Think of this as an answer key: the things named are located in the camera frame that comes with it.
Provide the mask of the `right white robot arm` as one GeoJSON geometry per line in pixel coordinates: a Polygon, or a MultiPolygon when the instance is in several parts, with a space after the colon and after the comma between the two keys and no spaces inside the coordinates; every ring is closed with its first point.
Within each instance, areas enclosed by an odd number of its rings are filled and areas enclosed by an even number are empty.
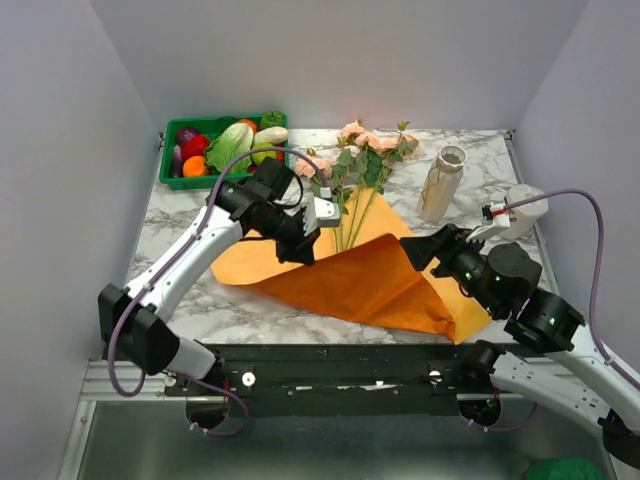
{"type": "Polygon", "coordinates": [[[624,375],[606,359],[584,317],[562,297],[539,287],[539,263],[517,243],[482,254],[470,230],[447,224],[429,236],[404,237],[400,245],[412,267],[437,266],[435,278],[451,278],[517,343],[569,370],[578,384],[538,370],[485,340],[474,343],[459,379],[474,392],[489,385],[518,393],[583,426],[621,462],[639,465],[638,376],[624,375]]]}

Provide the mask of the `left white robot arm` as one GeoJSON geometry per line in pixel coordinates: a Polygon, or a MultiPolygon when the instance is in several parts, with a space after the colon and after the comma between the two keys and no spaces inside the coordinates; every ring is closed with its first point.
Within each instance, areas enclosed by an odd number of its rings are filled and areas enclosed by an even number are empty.
{"type": "Polygon", "coordinates": [[[167,322],[210,265],[250,231],[274,241],[279,262],[314,264],[320,230],[312,209],[291,215],[277,203],[294,177],[268,158],[238,183],[219,179],[194,223],[155,264],[123,288],[105,287],[98,306],[108,362],[123,356],[148,375],[185,375],[197,393],[214,393],[222,380],[216,355],[167,322]]]}

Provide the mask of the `orange wrapping paper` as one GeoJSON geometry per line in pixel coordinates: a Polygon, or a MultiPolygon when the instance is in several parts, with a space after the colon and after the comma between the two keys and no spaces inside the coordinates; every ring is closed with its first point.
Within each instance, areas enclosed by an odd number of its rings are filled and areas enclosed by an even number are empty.
{"type": "Polygon", "coordinates": [[[459,344],[490,323],[486,310],[459,291],[449,278],[413,269],[400,239],[408,225],[384,200],[365,190],[347,203],[356,217],[346,217],[346,231],[356,243],[335,249],[332,230],[314,244],[312,266],[281,263],[275,243],[255,232],[212,264],[216,280],[291,307],[373,327],[438,334],[459,344]]]}

